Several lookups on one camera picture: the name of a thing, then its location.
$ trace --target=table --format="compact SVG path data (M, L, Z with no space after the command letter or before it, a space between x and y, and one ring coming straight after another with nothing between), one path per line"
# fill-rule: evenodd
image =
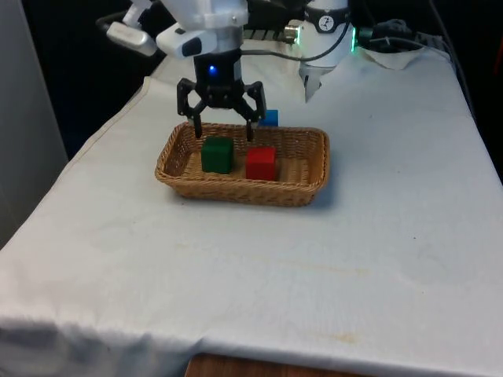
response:
M358 377L347 373L328 372L319 369L293 367L222 357L199 355L187 368L185 377Z
M363 375L503 371L503 190L449 63L357 52L309 104L291 62L244 58L283 126L331 138L305 208L189 201L153 177L167 60L0 252L0 371L183 375L216 353ZM204 120L240 121L209 111Z

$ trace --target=wooden block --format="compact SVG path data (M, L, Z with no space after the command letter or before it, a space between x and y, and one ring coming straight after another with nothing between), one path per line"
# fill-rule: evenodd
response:
M207 137L201 149L201 166L205 173L229 174L233 169L233 139Z
M250 148L246 156L246 178L274 181L276 178L276 148Z

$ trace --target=wooden floor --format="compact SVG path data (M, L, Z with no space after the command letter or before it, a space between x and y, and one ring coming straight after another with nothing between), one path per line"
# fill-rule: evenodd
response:
M357 377L339 372L212 355L194 357L185 377Z

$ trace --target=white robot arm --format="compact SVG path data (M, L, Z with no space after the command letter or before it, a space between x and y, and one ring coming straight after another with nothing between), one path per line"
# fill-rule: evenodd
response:
M160 0L177 23L159 34L154 42L138 23L140 15L151 6L150 0L131 0L133 5L123 18L114 22L107 35L115 42L136 49L145 55L154 54L157 47L180 59L193 58L196 82L182 79L178 84L178 114L186 116L195 127L196 137L202 134L200 113L206 108L235 110L247 123L248 140L252 124L266 116L263 85L245 85L241 78L241 45L243 26L248 22L247 0ZM306 23L303 26L303 54L312 57L328 51L334 41L347 31L348 0L306 0ZM333 50L322 58L305 59L310 67L334 67L345 53ZM194 108L188 96L196 91L201 101ZM247 94L256 103L253 110L243 98Z

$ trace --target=cable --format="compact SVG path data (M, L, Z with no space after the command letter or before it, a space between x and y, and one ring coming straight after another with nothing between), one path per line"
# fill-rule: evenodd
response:
M376 39L370 39L369 41L370 43L378 43L378 42L387 42L387 44L389 45L390 42L401 42L401 43L409 43L410 45L412 46L417 46L417 47L421 47L421 48L425 48L425 49L429 49L435 53L437 53L438 55L440 55L441 57L443 58L446 58L446 57L449 57L449 52L443 52L443 51L440 51L439 49L436 49L434 47L430 47L428 45L424 45L423 43L419 43L419 42L416 42L416 41L412 41L410 39L405 39L405 38L399 38L399 37L384 37L384 38L376 38Z
M468 108L470 109L470 112L472 113L473 119L475 120L475 122L477 122L477 118L475 117L475 109L473 107L472 95L470 94L470 90L468 88L468 81L466 79L466 75L464 74L464 70L463 70L463 67L461 66L459 58L457 57L457 53L456 53L456 50L454 49L453 41L449 36L449 32L447 31L446 25L443 23L442 16L440 15L440 12L437 9L437 6L435 5L434 0L428 0L428 3L430 4L431 11L433 12L433 15L435 16L437 24L439 24L440 29L443 33L443 36L445 37L445 39L447 41L447 45L449 45L450 56L452 57L453 62L457 67L457 73L459 74L459 78L461 80L461 87L464 91L464 96L465 96L466 101L468 103Z
M344 37L347 34L347 30L349 29L350 24L351 22L348 20L344 25L343 33L340 35L339 39L337 39L337 42L335 42L334 45L329 49L327 49L324 53L320 53L315 57L292 57L290 55L285 55L283 53L276 53L274 51L269 51L268 49L245 49L243 50L243 55L272 56L272 57L280 57L281 59L302 61L302 62L315 61L321 59L322 57L326 57L340 45L340 43L343 41Z

